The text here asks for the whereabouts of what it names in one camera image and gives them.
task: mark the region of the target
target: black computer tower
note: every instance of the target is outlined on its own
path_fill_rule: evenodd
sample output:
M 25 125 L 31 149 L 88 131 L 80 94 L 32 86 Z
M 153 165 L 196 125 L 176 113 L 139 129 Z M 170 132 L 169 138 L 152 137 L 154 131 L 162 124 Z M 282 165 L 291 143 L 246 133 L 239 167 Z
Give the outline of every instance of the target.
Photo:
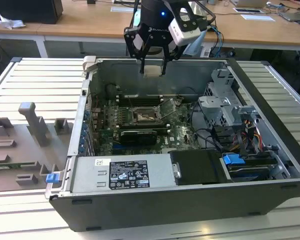
M 61 0 L 0 0 L 0 14 L 26 23 L 56 24 L 62 15 Z

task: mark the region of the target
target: blue cable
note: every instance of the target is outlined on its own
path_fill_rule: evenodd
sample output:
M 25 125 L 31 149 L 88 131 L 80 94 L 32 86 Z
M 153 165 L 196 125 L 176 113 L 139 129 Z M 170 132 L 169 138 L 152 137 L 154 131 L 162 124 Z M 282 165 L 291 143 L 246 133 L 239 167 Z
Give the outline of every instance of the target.
M 219 39 L 219 48 L 218 48 L 218 51 L 216 52 L 215 54 L 215 58 L 218 57 L 218 55 L 220 54 L 220 51 L 221 51 L 221 46 L 222 46 L 222 38 L 220 37 L 220 32 L 215 29 L 214 27 L 211 27 L 213 31 L 215 31 L 216 35 L 217 35 L 217 38 Z

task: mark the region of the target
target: circuit board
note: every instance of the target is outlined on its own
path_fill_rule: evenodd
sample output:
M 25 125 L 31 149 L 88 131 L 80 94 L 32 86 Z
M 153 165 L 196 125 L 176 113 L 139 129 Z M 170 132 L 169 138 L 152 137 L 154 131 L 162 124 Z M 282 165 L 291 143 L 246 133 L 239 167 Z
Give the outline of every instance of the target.
M 167 99 L 164 102 L 167 104 L 158 107 L 120 107 L 115 101 L 105 102 L 99 118 L 102 127 L 93 134 L 97 155 L 165 154 L 173 150 L 199 149 L 198 140 L 187 123 L 189 104 L 172 106 L 171 102 L 172 98 Z M 151 130 L 160 133 L 156 136 L 155 144 L 126 146 L 120 143 L 120 132 L 143 126 L 144 122 L 152 127 Z

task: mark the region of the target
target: laptop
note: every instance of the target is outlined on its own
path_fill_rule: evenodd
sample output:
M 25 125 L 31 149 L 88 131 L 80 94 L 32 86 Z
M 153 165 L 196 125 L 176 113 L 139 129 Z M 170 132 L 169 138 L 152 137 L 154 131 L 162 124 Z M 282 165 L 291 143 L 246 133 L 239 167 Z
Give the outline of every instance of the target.
M 230 0 L 236 7 L 263 8 L 268 0 Z
M 300 20 L 300 13 L 279 12 L 278 14 L 290 22 L 295 22 Z

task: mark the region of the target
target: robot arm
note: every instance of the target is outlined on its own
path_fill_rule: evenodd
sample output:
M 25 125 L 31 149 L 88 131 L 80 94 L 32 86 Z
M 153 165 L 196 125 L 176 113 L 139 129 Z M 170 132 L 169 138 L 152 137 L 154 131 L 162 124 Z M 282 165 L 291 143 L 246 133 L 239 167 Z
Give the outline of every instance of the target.
M 161 74 L 164 75 L 167 63 L 178 60 L 187 45 L 194 42 L 215 20 L 216 16 L 202 3 L 196 1 L 212 16 L 211 20 L 195 15 L 188 2 L 190 1 L 142 0 L 140 23 L 137 27 L 133 27 L 134 11 L 130 26 L 124 29 L 124 39 L 130 57 L 141 60 L 141 74 L 144 73 L 146 55 L 154 52 L 156 48 L 162 48 L 164 57 Z

